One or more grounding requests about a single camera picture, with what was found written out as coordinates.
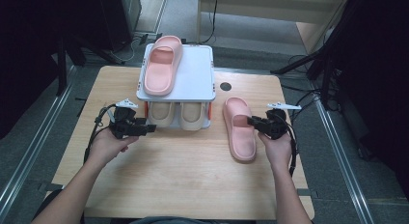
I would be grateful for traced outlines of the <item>white two-tier shoe rack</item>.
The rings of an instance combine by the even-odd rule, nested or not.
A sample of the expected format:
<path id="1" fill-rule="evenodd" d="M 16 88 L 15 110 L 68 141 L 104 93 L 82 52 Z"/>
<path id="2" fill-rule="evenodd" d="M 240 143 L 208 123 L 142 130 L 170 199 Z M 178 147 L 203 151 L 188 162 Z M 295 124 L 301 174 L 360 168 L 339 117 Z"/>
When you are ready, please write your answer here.
<path id="1" fill-rule="evenodd" d="M 210 114 L 208 107 L 216 98 L 212 48 L 208 45 L 184 44 L 174 88 L 170 94 L 158 97 L 151 96 L 144 91 L 146 68 L 152 47 L 152 43 L 146 46 L 136 97 L 146 102 L 174 102 L 176 104 L 176 114 L 170 128 L 180 128 L 179 115 L 182 103 L 201 102 L 204 104 L 202 128 L 210 127 L 211 120 L 208 118 Z"/>

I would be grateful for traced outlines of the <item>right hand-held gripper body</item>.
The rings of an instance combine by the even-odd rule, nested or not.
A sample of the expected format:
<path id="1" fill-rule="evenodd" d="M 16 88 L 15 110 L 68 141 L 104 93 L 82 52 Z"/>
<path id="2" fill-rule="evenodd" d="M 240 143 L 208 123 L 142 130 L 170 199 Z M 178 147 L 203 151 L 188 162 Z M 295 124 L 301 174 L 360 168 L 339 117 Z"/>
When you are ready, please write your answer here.
<path id="1" fill-rule="evenodd" d="M 287 110 L 300 110 L 300 105 L 290 105 L 281 102 L 268 103 L 268 110 L 265 112 L 266 117 L 262 118 L 263 128 L 261 132 L 273 140 L 281 138 L 288 133 L 292 140 L 294 137 L 293 127 L 286 121 Z"/>

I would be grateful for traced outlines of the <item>cream clog shoe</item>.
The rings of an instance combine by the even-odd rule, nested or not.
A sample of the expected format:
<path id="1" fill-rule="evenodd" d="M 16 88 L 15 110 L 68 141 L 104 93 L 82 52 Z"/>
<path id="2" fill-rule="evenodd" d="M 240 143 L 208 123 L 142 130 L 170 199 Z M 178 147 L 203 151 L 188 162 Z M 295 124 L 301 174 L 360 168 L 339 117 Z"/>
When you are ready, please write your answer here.
<path id="1" fill-rule="evenodd" d="M 152 102 L 149 108 L 149 120 L 158 127 L 169 126 L 175 115 L 175 105 L 172 102 Z"/>
<path id="2" fill-rule="evenodd" d="M 179 124 L 182 129 L 196 131 L 205 121 L 205 105 L 201 102 L 184 102 L 180 105 Z"/>

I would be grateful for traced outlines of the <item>metal floor rail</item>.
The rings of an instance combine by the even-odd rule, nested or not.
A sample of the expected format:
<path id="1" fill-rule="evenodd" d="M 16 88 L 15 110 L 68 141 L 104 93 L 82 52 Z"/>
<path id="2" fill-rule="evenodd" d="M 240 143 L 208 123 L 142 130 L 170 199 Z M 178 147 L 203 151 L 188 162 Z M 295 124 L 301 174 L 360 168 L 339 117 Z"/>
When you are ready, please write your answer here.
<path id="1" fill-rule="evenodd" d="M 325 110 L 324 106 L 322 105 L 320 96 L 316 96 L 316 98 L 317 101 L 315 102 L 315 106 L 317 108 L 321 122 L 323 123 L 326 134 L 329 138 L 330 145 L 333 149 L 336 161 L 341 171 L 341 175 L 348 190 L 349 197 L 352 201 L 352 204 L 360 220 L 360 223 L 375 224 L 368 206 L 367 199 L 355 176 L 355 173 L 351 167 L 347 155 L 343 149 L 343 144 L 335 129 L 330 114 L 328 111 Z"/>
<path id="2" fill-rule="evenodd" d="M 56 96 L 52 83 L 17 122 L 14 129 L 0 141 L 0 222 L 5 219 L 18 198 L 24 183 L 38 159 L 50 131 L 60 116 L 81 69 L 68 69 L 68 85 Z"/>

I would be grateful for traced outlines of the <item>person's grey clothing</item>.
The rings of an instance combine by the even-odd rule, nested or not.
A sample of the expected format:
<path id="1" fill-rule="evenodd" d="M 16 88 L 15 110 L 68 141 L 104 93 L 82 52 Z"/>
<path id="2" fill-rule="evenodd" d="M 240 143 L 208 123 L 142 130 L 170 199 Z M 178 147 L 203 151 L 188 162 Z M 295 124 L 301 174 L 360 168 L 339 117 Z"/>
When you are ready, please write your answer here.
<path id="1" fill-rule="evenodd" d="M 128 224 L 229 224 L 218 221 L 191 219 L 185 217 L 155 216 L 130 221 Z"/>

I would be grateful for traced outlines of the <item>pink slide slipper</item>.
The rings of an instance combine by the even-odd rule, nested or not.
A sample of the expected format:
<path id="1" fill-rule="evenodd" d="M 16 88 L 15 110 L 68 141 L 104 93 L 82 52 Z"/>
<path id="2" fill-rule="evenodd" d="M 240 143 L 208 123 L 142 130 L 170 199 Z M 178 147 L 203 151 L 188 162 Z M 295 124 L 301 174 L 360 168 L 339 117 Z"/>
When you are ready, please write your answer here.
<path id="1" fill-rule="evenodd" d="M 144 78 L 145 92 L 152 96 L 171 93 L 177 69 L 183 55 L 183 46 L 176 36 L 163 36 L 152 46 Z"/>
<path id="2" fill-rule="evenodd" d="M 255 129 L 248 124 L 252 112 L 242 98 L 227 98 L 223 106 L 231 155 L 238 161 L 249 162 L 255 159 L 257 146 Z"/>

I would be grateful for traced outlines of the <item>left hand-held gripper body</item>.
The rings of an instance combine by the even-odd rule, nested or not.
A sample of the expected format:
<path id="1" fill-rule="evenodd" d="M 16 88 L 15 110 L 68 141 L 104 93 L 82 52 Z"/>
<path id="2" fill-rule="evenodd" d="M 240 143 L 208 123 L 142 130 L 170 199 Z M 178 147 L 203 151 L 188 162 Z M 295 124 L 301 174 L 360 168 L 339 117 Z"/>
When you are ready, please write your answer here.
<path id="1" fill-rule="evenodd" d="M 109 112 L 109 128 L 117 139 L 123 139 L 125 136 L 145 136 L 144 126 L 137 126 L 134 123 L 138 105 L 128 98 L 115 104 L 115 111 Z"/>

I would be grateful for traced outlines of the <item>person's left hand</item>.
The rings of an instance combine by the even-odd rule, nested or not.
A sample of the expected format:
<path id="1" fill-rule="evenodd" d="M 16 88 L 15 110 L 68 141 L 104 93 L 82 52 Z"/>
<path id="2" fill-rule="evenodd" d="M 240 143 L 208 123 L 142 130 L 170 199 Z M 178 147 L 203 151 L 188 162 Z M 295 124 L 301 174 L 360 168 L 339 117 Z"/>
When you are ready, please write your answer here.
<path id="1" fill-rule="evenodd" d="M 124 153 L 128 146 L 135 143 L 138 139 L 138 136 L 117 139 L 111 130 L 106 128 L 96 135 L 85 165 L 101 170 L 119 153 Z"/>

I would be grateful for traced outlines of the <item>person's right hand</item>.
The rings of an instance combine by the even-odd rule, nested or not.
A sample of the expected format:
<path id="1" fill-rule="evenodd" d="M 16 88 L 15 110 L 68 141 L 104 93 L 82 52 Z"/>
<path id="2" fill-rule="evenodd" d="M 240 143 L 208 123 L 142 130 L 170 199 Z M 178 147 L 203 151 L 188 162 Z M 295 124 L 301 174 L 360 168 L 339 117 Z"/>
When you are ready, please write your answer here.
<path id="1" fill-rule="evenodd" d="M 291 158 L 290 136 L 284 134 L 276 140 L 270 139 L 266 134 L 259 132 L 258 137 L 265 146 L 265 152 L 274 173 L 288 172 Z"/>

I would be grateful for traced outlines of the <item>light wooden partition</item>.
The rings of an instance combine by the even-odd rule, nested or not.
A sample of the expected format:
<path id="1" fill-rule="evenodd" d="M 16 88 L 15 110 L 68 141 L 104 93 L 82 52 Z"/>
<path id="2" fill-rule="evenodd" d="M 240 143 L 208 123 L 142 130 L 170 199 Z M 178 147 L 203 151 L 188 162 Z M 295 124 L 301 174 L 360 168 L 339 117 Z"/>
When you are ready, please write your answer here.
<path id="1" fill-rule="evenodd" d="M 201 12 L 217 4 L 219 14 L 270 18 L 296 23 L 308 53 L 318 50 L 324 35 L 335 27 L 347 0 L 198 0 L 197 35 L 201 34 Z"/>

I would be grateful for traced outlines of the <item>black tripod stand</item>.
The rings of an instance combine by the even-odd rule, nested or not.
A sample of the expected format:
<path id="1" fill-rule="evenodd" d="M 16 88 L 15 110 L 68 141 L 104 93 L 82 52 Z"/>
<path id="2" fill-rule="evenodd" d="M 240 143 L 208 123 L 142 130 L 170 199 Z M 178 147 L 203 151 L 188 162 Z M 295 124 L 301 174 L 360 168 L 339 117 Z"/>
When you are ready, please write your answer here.
<path id="1" fill-rule="evenodd" d="M 289 64 L 279 70 L 272 70 L 271 74 L 285 74 L 292 70 L 295 70 L 301 66 L 308 63 L 312 63 L 307 70 L 307 78 L 309 80 L 317 80 L 318 76 L 322 73 L 322 82 L 320 88 L 320 101 L 326 110 L 330 109 L 329 106 L 329 90 L 330 90 L 330 78 L 335 69 L 334 67 L 334 43 L 332 41 L 327 41 L 314 53 L 303 57 L 300 60 Z"/>
<path id="2" fill-rule="evenodd" d="M 95 44 L 86 41 L 78 36 L 70 33 L 61 33 L 57 41 L 57 67 L 58 67 L 58 90 L 56 95 L 60 96 L 63 91 L 68 87 L 68 72 L 67 72 L 67 60 L 66 54 L 71 58 L 73 63 L 79 66 L 85 64 L 85 55 L 83 54 L 81 47 L 88 48 L 94 54 L 107 62 L 114 65 L 122 65 L 122 60 L 117 60 L 98 48 Z"/>

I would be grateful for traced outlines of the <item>black tape strip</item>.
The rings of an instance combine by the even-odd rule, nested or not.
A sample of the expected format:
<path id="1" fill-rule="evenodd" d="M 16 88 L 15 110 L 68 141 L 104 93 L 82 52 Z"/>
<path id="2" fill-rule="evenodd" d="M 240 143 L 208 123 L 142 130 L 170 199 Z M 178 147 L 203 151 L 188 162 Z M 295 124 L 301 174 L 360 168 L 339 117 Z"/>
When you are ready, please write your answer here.
<path id="1" fill-rule="evenodd" d="M 58 189 L 63 189 L 64 186 L 62 184 L 52 183 L 52 182 L 42 182 L 38 187 L 39 192 L 49 192 L 55 191 Z"/>
<path id="2" fill-rule="evenodd" d="M 318 193 L 316 191 L 308 188 L 298 188 L 297 193 L 299 196 L 309 196 L 312 199 L 316 199 L 318 197 Z"/>

